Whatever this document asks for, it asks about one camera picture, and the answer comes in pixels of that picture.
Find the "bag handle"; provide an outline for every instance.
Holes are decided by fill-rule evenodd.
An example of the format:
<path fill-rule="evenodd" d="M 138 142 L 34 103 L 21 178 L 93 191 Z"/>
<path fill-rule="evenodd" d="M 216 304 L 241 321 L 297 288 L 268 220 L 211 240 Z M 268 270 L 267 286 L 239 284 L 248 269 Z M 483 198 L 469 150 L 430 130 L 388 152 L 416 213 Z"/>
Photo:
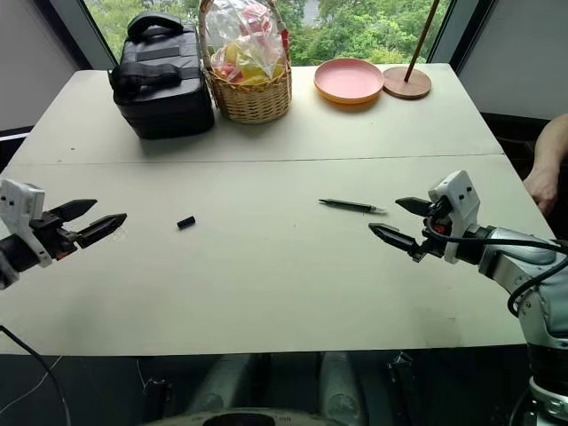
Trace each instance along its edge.
<path fill-rule="evenodd" d="M 108 72 L 108 81 L 114 92 L 124 96 L 136 95 L 142 86 L 180 84 L 181 80 L 180 69 L 171 64 L 144 65 L 124 62 Z"/>
<path fill-rule="evenodd" d="M 211 55 L 209 55 L 209 51 L 207 50 L 207 40 L 205 38 L 205 34 L 207 33 L 207 23 L 205 22 L 205 17 L 211 5 L 213 5 L 214 0 L 201 0 L 199 5 L 199 39 L 201 44 L 201 52 L 203 57 L 203 64 L 205 67 L 212 71 L 213 67 L 211 66 Z M 286 59 L 289 63 L 289 51 L 288 51 L 288 30 L 286 28 L 286 24 L 282 20 L 278 9 L 276 9 L 276 5 L 274 4 L 273 0 L 264 0 L 264 2 L 268 5 L 272 16 L 276 20 L 276 29 L 278 30 L 278 34 L 280 34 L 280 38 L 282 39 L 282 45 L 284 46 L 284 52 L 286 53 Z"/>
<path fill-rule="evenodd" d="M 128 37 L 140 38 L 152 25 L 169 28 L 176 33 L 184 32 L 184 24 L 177 16 L 163 12 L 142 12 L 128 24 Z"/>

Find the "black pen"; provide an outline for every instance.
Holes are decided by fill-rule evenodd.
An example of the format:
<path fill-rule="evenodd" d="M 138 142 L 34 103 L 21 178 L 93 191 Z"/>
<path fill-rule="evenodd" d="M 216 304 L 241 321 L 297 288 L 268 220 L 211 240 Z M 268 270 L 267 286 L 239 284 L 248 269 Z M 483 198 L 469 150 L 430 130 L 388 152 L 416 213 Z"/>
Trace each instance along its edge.
<path fill-rule="evenodd" d="M 363 213 L 384 213 L 383 209 L 378 209 L 375 206 L 371 206 L 370 204 L 360 204 L 358 202 L 350 202 L 350 201 L 339 201 L 339 200 L 319 200 L 319 202 L 323 202 L 326 206 L 329 207 L 337 207 L 339 209 L 349 209 L 355 211 L 361 211 Z"/>

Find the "brown round base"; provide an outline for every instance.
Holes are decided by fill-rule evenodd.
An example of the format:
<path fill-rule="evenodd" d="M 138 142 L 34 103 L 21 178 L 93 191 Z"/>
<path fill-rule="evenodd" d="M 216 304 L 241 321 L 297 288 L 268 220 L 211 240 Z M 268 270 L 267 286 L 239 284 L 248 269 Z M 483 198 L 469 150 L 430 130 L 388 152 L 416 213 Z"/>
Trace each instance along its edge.
<path fill-rule="evenodd" d="M 425 97 L 432 87 L 430 78 L 422 71 L 412 70 L 405 82 L 408 67 L 393 67 L 387 69 L 384 75 L 384 91 L 401 99 L 419 99 Z"/>

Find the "black backpack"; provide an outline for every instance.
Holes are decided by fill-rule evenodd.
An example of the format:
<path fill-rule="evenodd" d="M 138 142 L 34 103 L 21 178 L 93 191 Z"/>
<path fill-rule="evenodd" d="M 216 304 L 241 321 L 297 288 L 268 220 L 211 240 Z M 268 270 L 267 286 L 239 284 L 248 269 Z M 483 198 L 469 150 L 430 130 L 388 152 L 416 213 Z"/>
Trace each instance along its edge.
<path fill-rule="evenodd" d="M 141 138 L 192 135 L 214 115 L 195 26 L 143 12 L 128 26 L 121 64 L 109 72 L 114 102 Z"/>

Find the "window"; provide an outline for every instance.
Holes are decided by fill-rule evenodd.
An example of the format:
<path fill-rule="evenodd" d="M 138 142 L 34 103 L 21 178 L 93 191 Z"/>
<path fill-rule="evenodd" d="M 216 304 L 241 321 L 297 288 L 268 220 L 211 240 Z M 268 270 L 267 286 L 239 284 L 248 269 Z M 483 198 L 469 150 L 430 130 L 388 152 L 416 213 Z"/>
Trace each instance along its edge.
<path fill-rule="evenodd" d="M 114 57 L 121 56 L 129 21 L 142 11 L 197 20 L 199 0 L 84 0 Z M 432 49 L 451 0 L 440 0 L 419 62 Z M 432 0 L 278 0 L 290 31 L 292 65 L 318 65 L 337 57 L 407 63 Z"/>

